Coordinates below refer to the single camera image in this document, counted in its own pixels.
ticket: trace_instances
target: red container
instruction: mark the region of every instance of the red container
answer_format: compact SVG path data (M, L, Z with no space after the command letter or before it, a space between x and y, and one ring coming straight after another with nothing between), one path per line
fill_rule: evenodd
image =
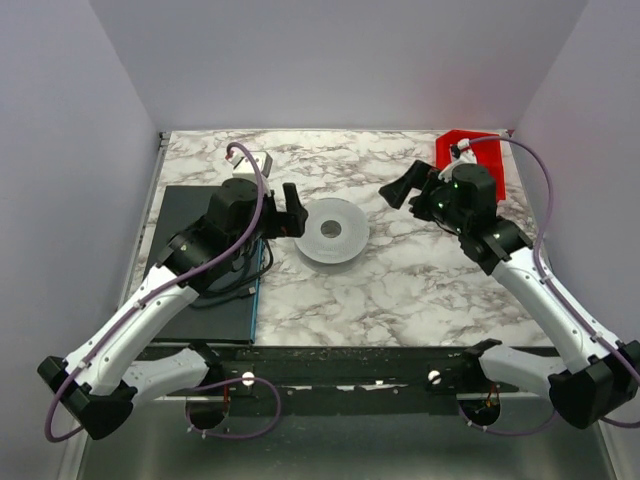
M451 130L436 139L436 167L442 170L451 163L451 145L458 143L463 138L469 140L479 137L495 136L495 133L468 132L466 130ZM496 179L496 200L505 200L507 192L504 186L504 167L502 165L502 149L500 142L487 141L471 146L471 150L478 159L478 164L484 165L489 173Z

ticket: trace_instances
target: cable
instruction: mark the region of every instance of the cable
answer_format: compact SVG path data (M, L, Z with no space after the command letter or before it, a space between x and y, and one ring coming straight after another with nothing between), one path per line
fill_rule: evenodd
M231 283L229 283L228 285L225 285L224 287L218 288L216 290L207 290L203 292L200 295L200 298L217 298L220 295L231 293L234 290L244 287L245 285L248 285L254 282L255 280L261 278L264 274L266 274L269 270L271 270L271 268L273 268L273 263L274 263L273 250L271 250L271 245L267 240L263 239L263 242L267 249L267 252L269 252L269 261L267 262L267 265L264 268L262 268L261 270L257 271L252 275L247 275L248 269L250 266L249 264L247 264L247 268L245 269L243 274L240 275L240 277L233 280Z
M193 310L208 310L209 308L219 307L220 305L226 305L227 303L233 302L234 300L239 300L242 298L251 297L256 294L255 288L247 288L241 290L240 292L235 292L234 295L227 296L225 298L221 298L218 300L213 300L208 303L200 302L200 303L192 303L189 305Z
M225 440L250 440L252 438L258 438L264 435L265 433L271 431L273 427L275 427L276 424L278 423L278 420L280 420L280 413L282 412L282 400L280 399L280 394L278 393L278 389L275 387L275 385L273 385L273 383L269 382L268 380L265 380L264 378L253 377L251 378L251 380L253 380L254 382L262 383L263 385L266 385L267 387L269 387L269 389L273 393L274 398L276 399L276 412L274 413L271 421L265 427L261 428L260 430L256 430L253 433L236 434L236 435L214 433L214 432L209 432L208 430L201 430L197 428L195 425L193 425L193 422L191 421L191 412L189 411L189 407L187 406L187 410L185 412L187 421L189 422L189 428L187 429L187 432L191 432L192 430L195 430L196 432L202 434L203 438L206 436L206 437L214 437L214 438L224 438ZM222 382L217 382L217 383L212 383L210 385L204 385L202 387L192 388L191 391L202 392L204 390L225 387L227 385L233 385L234 383L240 383L240 382L246 382L246 381L247 381L246 378L230 378Z
M542 159L538 156L538 154L533 149L527 147L525 144L518 142L517 140L514 140L512 138L503 138L503 137L495 137L495 136L480 137L480 138L470 140L469 146L475 143L488 142L488 141L508 142L526 150L536 160L536 162L538 162L538 165L540 165L540 168L542 169L542 173L544 174L544 178L547 181L547 189L548 189L547 211L545 213L544 218L542 219L542 222L540 223L540 227L538 229L538 235L536 236L535 242L533 244L533 262L535 263L536 268L538 269L538 272L542 275L542 272L544 270L543 270L542 256L540 254L540 250L542 249L542 241L544 239L544 234L547 230L547 227L549 226L549 221L551 220L551 213L553 212L553 204L555 200L553 182L551 181L551 173L549 172L549 169L547 168L545 163L542 161ZM554 280L552 278L546 279L545 285L549 287L549 290L551 290L551 292L562 304L562 306L564 306L569 311L569 313L571 313L571 315L576 319L576 321L580 324L580 326L582 326L582 328L584 328L589 333L589 335L592 336L592 338L595 338L596 341L600 343L600 345L602 345L609 353L611 353L614 356L614 358L618 360L624 366L624 368L629 372L629 374L634 379L634 381L640 386L640 373L638 373L637 370L634 368L634 366L631 365L631 363L626 358L624 358L624 356L618 351L617 348L615 348L607 340L605 340L600 335L598 335L598 332L596 331L596 329L594 329L591 326L589 321L586 318L584 318L580 314L580 312L571 304L571 302L562 294L562 292L556 286ZM620 422L618 420L611 420L609 418L603 418L602 421L620 428L640 428L640 421L627 423L627 422Z
M190 278L206 271L209 270L210 268L215 267L216 265L218 265L220 262L223 262L224 260L226 260L227 258L229 258L231 255L233 255L251 236L251 234L253 233L253 231L255 230L256 226L258 225L258 221L260 220L260 214L262 213L262 204L264 202L264 182L262 181L262 172L260 171L260 167L258 166L255 158L253 158L253 155L251 155L251 152L249 150L247 150L247 148L238 143L238 142L231 142L229 145L227 145L227 157L231 156L231 151L237 148L238 150L240 150L244 156L246 157L246 159L249 161L249 163L251 164L251 167L253 168L253 172L256 175L256 184L257 184L257 188L258 188L258 199L256 202L256 209L253 212L253 217L251 218L251 221L249 222L249 225L247 226L247 229L245 230L245 232L240 236L240 238L238 238L238 240L236 240L236 242L231 245L227 250L225 250L224 252L222 252L220 255L218 255L216 258L214 258L213 260L210 260L207 263L204 263L202 265L200 265L197 268L194 268L192 270L189 270L186 273L183 273L182 275L174 278L173 280L168 281L167 283L160 285L158 288L152 290L151 292L149 292L146 296L144 296L143 298L140 299L140 301L137 303L137 305L146 305L148 304L151 300L153 300L156 296L158 296L159 294L161 294L162 292L166 291L167 289L173 287L174 285L178 285L179 283L182 283L186 280L189 280ZM56 407L58 406L58 403L60 403L60 400L62 399L62 396L64 394L64 392L66 391L66 389L69 387L69 385L71 385L71 383L76 379L76 377L80 374L80 372L87 367L87 365L89 365L89 362L91 362L91 359L93 357L96 356L96 354L100 351L100 349L115 335L116 332L118 332L120 330L120 328L122 328L122 326L139 310L138 306L133 306L131 307L129 310L127 310L124 315L122 315L122 317L120 317L120 319L114 323L111 328L107 331L107 333L105 333L105 335L96 342L96 344L93 346L93 348L91 350L89 350L89 353L87 353L87 355L85 355L85 357L81 360L81 362L78 364L78 367L76 367L68 376L67 378L65 378L65 380L62 382L62 385L60 385L60 387L58 388L58 390L56 390L56 393L53 396L53 399L51 401L51 405L49 406L49 410L47 411L47 416L45 418L45 424L44 424L44 435L46 437L46 439L52 443L57 443L57 442L63 442L65 440L68 440L69 438L73 437L74 435L76 435L77 433L79 433L80 431L82 431L82 427L78 427L74 430L72 430L71 432L68 432L64 435L61 436L55 436L52 432L52 424L53 424L53 416L56 412Z
M486 425L478 425L477 423L473 423L471 420L469 420L469 417L467 417L466 413L464 413L464 411L462 410L462 407L458 407L458 413L464 419L468 427L474 428L483 433L498 435L500 437L526 437L528 435L535 435L536 433L545 431L547 428L553 425L554 422L559 417L558 412L554 410L551 416L543 424L529 430L523 430L520 432L517 432L517 431L511 432L507 430L496 430L491 427L487 427Z

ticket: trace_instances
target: black mat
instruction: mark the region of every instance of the black mat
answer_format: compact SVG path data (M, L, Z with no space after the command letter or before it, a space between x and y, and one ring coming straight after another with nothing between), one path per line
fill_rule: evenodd
M211 193L211 187L167 187L162 200L145 274L149 271L169 239L206 212ZM251 259L250 274L258 270L261 258L262 245L259 246ZM224 287L237 278L238 275L240 273L230 272L214 282L211 288ZM256 281L255 289L256 294L253 296L236 298L229 303L210 309L194 310L190 307L185 308L160 331L155 341L183 343L205 340L207 342L252 343L255 340L258 281Z

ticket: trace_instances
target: black cable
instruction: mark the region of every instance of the black cable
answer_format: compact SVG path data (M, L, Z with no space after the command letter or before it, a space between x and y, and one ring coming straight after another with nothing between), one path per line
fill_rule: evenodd
M229 302L233 302L234 300L238 300L241 298L247 298L250 297L252 295L255 295L255 289L254 288L247 288L245 290L242 290L240 292L236 292L235 295L230 295L228 297L225 298L221 298L219 300L212 300L209 302L197 302L197 303L193 303L190 305L190 307L193 310L206 310L208 308L214 308L214 307L219 307L220 305L225 305Z
M249 268L251 265L251 261L250 258L246 259L244 264L243 264L243 272L242 274L235 279L234 281L232 281L231 283L229 283L228 285L216 289L216 290L207 290L205 292L203 292L200 295L201 299L215 299L215 301L213 302L197 302L193 303L190 305L190 307L194 310L203 310L203 309L207 309L207 308L213 308L213 307L217 307L220 305L224 305L225 303L229 303L233 300L236 300L238 298L245 298L248 297L250 295L255 294L255 292L251 292L251 290L245 290L242 292L236 292L236 295L231 295L229 297L226 298L219 298L221 296L225 296L228 295L230 293L234 293L236 290L238 290L239 288L248 286L249 284L255 282L256 280L260 279L264 274L266 274L269 270L271 270L271 268L273 267L274 264L274 257L273 257L273 251L271 250L271 245L269 244L269 242L267 240L263 240L264 245L267 249L267 251L269 252L269 261L267 262L267 265L265 265L264 268L260 269L259 271L257 271L256 273L252 274L252 275L248 275L249 272Z

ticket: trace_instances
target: gray floor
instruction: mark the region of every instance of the gray floor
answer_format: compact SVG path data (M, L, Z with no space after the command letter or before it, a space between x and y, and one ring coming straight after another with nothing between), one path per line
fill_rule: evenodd
M548 417L536 399L503 401L496 426L522 429ZM525 438L494 437L459 418L426 415L287 417L251 441L202 440L186 433L180 401L134 412L116 434L89 442L84 480L209 479L613 479L597 429L562 421ZM265 420L232 419L232 432Z

